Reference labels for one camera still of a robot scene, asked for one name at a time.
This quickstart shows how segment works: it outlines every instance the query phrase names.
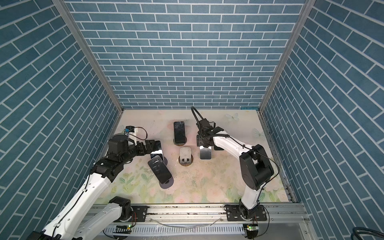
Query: metal rail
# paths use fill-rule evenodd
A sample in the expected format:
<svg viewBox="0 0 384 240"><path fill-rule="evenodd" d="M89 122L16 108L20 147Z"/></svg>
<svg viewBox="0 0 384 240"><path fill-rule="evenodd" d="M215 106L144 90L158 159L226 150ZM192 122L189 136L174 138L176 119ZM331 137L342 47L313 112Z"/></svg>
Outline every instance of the metal rail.
<svg viewBox="0 0 384 240"><path fill-rule="evenodd" d="M219 218L215 224L222 223L249 223L250 221L228 222L225 204L140 204L148 206L145 222L137 224L153 224L159 221L163 224L207 224ZM310 220L302 203L263 203L269 212L270 223L309 223ZM85 216L89 220L106 205L95 204Z"/></svg>

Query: cable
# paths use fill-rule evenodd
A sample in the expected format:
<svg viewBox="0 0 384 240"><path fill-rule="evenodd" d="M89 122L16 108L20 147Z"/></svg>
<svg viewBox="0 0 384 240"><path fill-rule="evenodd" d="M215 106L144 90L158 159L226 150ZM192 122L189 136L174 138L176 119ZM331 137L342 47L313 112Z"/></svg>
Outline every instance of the cable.
<svg viewBox="0 0 384 240"><path fill-rule="evenodd" d="M141 138L136 137L135 135L132 135L132 134L130 134L130 133L128 133L128 135L133 136L133 137L135 137L135 138L137 138L137 139L140 139L140 140L143 140L143 141L146 140L146 139L148 138L147 130L145 130L143 127L134 127L134 128L132 128L132 129L135 129L135 128L141 128L141 129L143 129L143 130L145 131L145 134L146 134L145 138L144 138L144 139L141 139Z"/></svg>
<svg viewBox="0 0 384 240"><path fill-rule="evenodd" d="M108 235L104 232L104 230L103 230L103 233L104 233L104 235L106 235L106 236L109 237L109 238L116 239L116 238L114 238L114 237L108 236Z"/></svg>
<svg viewBox="0 0 384 240"><path fill-rule="evenodd" d="M272 181L275 177L277 177L277 175L279 175L279 173L280 173L280 167L279 167L279 165L277 165L277 163L276 163L274 160L270 159L269 157L267 157L267 156L265 156L265 155L263 155L263 154L261 154L261 153L259 153L259 152L256 152L255 150L253 150L253 149L251 149L251 148L246 147L245 144L241 144L241 143L239 143L239 142L236 141L233 137L231 137L229 134L213 134L213 135L210 135L210 136L202 137L202 139L206 139L206 138L210 138L210 137L229 137L229 138L231 138L233 141L235 141L237 144L239 144L240 146L242 146L243 148L246 148L246 149L248 149L248 150L251 150L252 152L257 153L257 154L259 154L260 156L266 157L266 158L268 158L270 161L272 161L272 162L276 165L276 167L277 167L277 174L276 174L273 178L271 178L271 179L269 179L268 181L266 181L266 183Z"/></svg>
<svg viewBox="0 0 384 240"><path fill-rule="evenodd" d="M173 225L163 224L163 223L161 223L161 222L151 218L152 221L155 221L158 224L163 225L165 227L183 228L185 230L190 230L190 229L199 228L199 227L211 226L211 225L215 224L217 221L219 221L220 219L221 219L221 217L219 219L217 219L216 221L214 221L213 223L207 223L207 224L194 225L194 226L191 226L191 227L185 227L185 226L173 226Z"/></svg>
<svg viewBox="0 0 384 240"><path fill-rule="evenodd" d="M361 234L384 238L384 233L365 227L354 227L352 231L351 240L354 240L354 237L356 237L358 240L363 240L363 238L360 236Z"/></svg>
<svg viewBox="0 0 384 240"><path fill-rule="evenodd" d="M258 237L263 236L263 235L268 231L268 228L269 228L269 222L270 222L271 218L269 217L269 212L268 212L267 208L265 208L265 210L266 210L266 212L268 213L268 225L266 226L266 230L265 230L265 232L263 232L263 234L261 234L261 235L256 236L255 238L258 238Z"/></svg>
<svg viewBox="0 0 384 240"><path fill-rule="evenodd" d="M135 224L133 224L133 214L135 214ZM132 226L131 226L131 228L133 228L134 226L136 226L136 217L137 217L137 215L136 215L136 213L135 212L132 212Z"/></svg>
<svg viewBox="0 0 384 240"><path fill-rule="evenodd" d="M84 187L84 190L85 190L85 191L82 190L82 192L80 193L80 196L77 198L76 202L73 204L73 206L71 207L71 209L69 209L69 211L67 211L67 212L64 214L64 216L60 219L60 221L59 221L57 224L59 224L59 223L65 218L65 216L67 216L67 214L68 214L70 211L72 211L72 209L75 207L76 203L79 201L79 199L81 198L81 196L83 195L83 193L85 193L85 192L87 191L88 182L89 182L89 179L91 178L91 170L92 170L92 169L90 169L90 171L89 171L89 175L88 175L87 183L85 184L85 187ZM59 226L56 226L56 227L53 229L52 237L54 237L56 228L58 228L58 227L59 227Z"/></svg>

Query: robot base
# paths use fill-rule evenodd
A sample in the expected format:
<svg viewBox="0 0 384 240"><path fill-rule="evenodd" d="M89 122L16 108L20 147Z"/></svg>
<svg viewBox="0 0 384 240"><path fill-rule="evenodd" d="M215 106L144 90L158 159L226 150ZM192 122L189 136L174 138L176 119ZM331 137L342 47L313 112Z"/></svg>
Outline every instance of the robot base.
<svg viewBox="0 0 384 240"><path fill-rule="evenodd" d="M250 221L254 216L256 216L257 221L267 221L263 205L257 205L248 210L240 202L240 205L227 204L224 206L224 210L227 212L227 221L229 222Z"/></svg>

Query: smartphone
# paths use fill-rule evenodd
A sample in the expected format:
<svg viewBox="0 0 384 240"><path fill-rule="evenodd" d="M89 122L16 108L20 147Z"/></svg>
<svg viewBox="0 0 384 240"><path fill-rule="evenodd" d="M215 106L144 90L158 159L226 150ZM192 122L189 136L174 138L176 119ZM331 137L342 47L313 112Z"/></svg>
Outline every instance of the smartphone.
<svg viewBox="0 0 384 240"><path fill-rule="evenodd" d="M161 160L160 156L156 155L154 158L149 160L148 165L161 184L166 183L169 179L172 178L172 174L169 172L167 166Z"/></svg>
<svg viewBox="0 0 384 240"><path fill-rule="evenodd" d="M187 142L187 138L185 137L185 126L184 122L174 122L174 143L178 146L182 146Z"/></svg>

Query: round base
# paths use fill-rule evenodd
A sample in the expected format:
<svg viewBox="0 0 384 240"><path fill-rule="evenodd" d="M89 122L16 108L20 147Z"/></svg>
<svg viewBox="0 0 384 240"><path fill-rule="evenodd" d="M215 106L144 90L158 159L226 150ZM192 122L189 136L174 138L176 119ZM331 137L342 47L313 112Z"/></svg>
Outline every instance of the round base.
<svg viewBox="0 0 384 240"><path fill-rule="evenodd" d="M166 181L166 182L163 183L163 184L161 184L161 183L159 182L159 185L160 185L160 187L161 187L162 189L167 189L167 188L171 187L171 186L173 185L173 183L174 183L174 180L173 180L173 177L172 177L172 178L170 178L168 181Z"/></svg>
<svg viewBox="0 0 384 240"><path fill-rule="evenodd" d="M184 166L184 167L187 167L189 165L191 165L193 163L193 156L191 155L191 162L190 163L184 163L180 160L180 156L179 156L179 163L181 166Z"/></svg>
<svg viewBox="0 0 384 240"><path fill-rule="evenodd" d="M187 143L187 137L185 137L185 143L176 144L176 143L175 143L175 139L173 139L173 143L174 143L176 146L178 146L178 147L184 146L185 143Z"/></svg>

